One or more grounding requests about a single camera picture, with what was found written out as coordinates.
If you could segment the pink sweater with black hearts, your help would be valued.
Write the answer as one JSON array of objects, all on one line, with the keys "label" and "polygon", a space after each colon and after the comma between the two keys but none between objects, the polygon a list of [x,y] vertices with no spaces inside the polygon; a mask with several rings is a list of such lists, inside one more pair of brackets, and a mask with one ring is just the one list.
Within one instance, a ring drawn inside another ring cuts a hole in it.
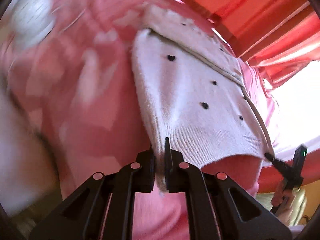
[{"label": "pink sweater with black hearts", "polygon": [[133,41],[132,72],[161,190],[166,140],[200,168],[234,155],[263,159],[274,152],[240,61],[193,20],[147,5]]}]

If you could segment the pink patterned bed blanket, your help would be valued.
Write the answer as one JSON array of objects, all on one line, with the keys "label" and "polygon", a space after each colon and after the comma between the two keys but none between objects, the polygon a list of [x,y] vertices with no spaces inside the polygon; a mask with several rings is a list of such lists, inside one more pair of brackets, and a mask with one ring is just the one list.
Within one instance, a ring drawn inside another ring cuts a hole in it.
[{"label": "pink patterned bed blanket", "polygon": [[[54,0],[55,27],[41,43],[18,51],[10,38],[1,47],[10,90],[55,149],[63,197],[93,173],[117,172],[153,148],[132,72],[133,41],[150,4],[193,20],[233,55],[204,18],[174,0]],[[261,165],[262,159],[234,155],[199,168],[225,172],[255,196]],[[132,237],[188,239],[184,194],[158,185],[136,194]]]}]

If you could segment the orange curtain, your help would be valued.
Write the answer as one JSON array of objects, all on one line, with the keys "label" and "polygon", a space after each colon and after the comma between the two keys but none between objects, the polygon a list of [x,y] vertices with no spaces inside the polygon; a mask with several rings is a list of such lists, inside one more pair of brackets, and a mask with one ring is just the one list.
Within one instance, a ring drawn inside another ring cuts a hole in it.
[{"label": "orange curtain", "polygon": [[279,87],[319,59],[319,0],[180,0]]}]

